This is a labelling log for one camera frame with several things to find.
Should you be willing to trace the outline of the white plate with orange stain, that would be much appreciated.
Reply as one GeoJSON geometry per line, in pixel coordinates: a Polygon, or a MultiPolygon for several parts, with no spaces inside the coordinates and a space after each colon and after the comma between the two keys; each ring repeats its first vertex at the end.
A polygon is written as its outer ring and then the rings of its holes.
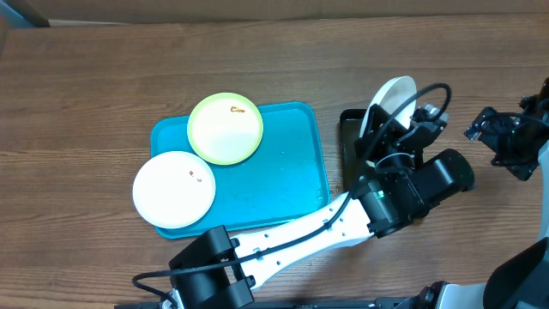
{"type": "MultiPolygon", "coordinates": [[[[411,76],[394,77],[383,84],[374,95],[370,105],[366,109],[360,126],[359,136],[362,136],[365,132],[369,113],[374,105],[380,105],[380,107],[382,107],[387,113],[391,114],[401,105],[401,103],[416,93],[416,83],[411,76]]],[[[415,107],[416,101],[414,100],[395,118],[395,120],[405,129],[410,127],[411,117],[415,111],[415,107]]]]}

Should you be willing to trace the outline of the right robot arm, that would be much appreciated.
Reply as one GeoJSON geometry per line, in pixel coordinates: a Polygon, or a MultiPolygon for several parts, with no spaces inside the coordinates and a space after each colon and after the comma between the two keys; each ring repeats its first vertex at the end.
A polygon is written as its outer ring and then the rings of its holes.
{"type": "Polygon", "coordinates": [[[485,108],[464,135],[479,139],[505,167],[526,181],[536,167],[543,176],[540,232],[535,244],[497,267],[485,283],[458,285],[435,282],[396,305],[434,309],[546,309],[548,307],[548,81],[538,94],[524,97],[521,113],[485,108]]]}

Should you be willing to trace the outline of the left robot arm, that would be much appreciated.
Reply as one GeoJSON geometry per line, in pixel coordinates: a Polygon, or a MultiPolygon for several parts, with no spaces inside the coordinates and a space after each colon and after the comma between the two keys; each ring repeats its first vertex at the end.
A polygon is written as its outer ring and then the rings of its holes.
{"type": "Polygon", "coordinates": [[[397,232],[472,189],[473,170],[459,152],[449,148],[423,158],[447,121],[432,105],[394,112],[369,107],[351,147],[357,162],[349,192],[261,233],[230,237],[223,226],[203,233],[170,261],[172,292],[164,306],[242,308],[253,302],[253,290],[288,265],[397,232]]]}

